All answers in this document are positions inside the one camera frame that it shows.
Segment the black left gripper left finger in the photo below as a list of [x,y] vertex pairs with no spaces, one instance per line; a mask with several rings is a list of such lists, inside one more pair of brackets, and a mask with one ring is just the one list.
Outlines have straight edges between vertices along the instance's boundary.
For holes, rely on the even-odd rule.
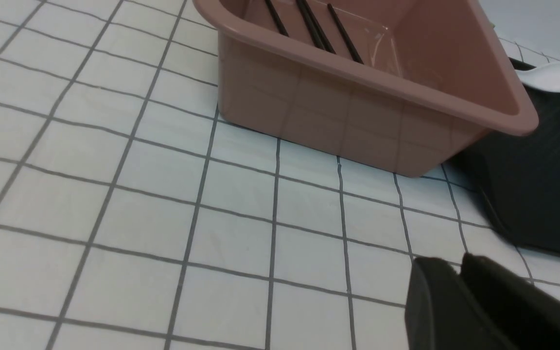
[[446,261],[413,260],[404,315],[411,350],[502,350],[504,339]]

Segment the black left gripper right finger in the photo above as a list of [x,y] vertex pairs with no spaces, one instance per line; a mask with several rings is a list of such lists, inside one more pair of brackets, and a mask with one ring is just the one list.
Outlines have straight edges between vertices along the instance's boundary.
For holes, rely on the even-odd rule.
[[488,257],[465,253],[461,279],[518,350],[560,350],[560,301]]

